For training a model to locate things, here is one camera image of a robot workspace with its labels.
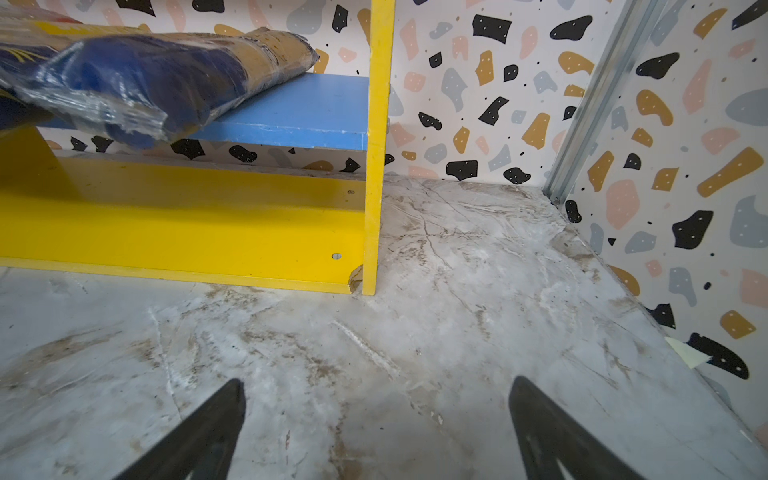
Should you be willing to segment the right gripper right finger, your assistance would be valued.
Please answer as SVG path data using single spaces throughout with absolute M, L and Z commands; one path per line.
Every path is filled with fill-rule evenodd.
M 641 476 L 524 376 L 508 399 L 529 479 L 639 479 Z

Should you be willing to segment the orange blue spaghetti bag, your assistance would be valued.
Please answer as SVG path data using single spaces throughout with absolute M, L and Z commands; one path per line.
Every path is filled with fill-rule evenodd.
M 108 35 L 136 34 L 131 27 L 81 23 L 66 15 L 32 7 L 1 9 L 1 128 L 12 130 L 43 122 L 51 114 L 24 102 L 11 78 L 29 75 L 76 42 Z

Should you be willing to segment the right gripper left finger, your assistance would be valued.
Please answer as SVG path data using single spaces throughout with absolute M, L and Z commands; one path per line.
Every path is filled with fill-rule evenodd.
M 119 479 L 225 479 L 246 413 L 244 383 L 231 379 Z

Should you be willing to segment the yellow shelf with coloured boards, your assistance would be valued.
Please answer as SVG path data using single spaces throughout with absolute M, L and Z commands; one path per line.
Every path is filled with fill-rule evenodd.
M 374 294 L 395 5 L 371 9 L 368 77 L 306 74 L 201 132 L 365 151 L 363 180 L 59 157 L 37 129 L 17 129 L 1 137 L 2 265 Z

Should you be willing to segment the dark blue spaghetti bag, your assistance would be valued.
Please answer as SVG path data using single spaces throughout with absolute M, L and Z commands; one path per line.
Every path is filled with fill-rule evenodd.
M 11 85 L 24 102 L 77 130 L 151 149 L 202 129 L 319 59 L 304 37 L 268 28 L 241 36 L 139 30 L 78 41 Z

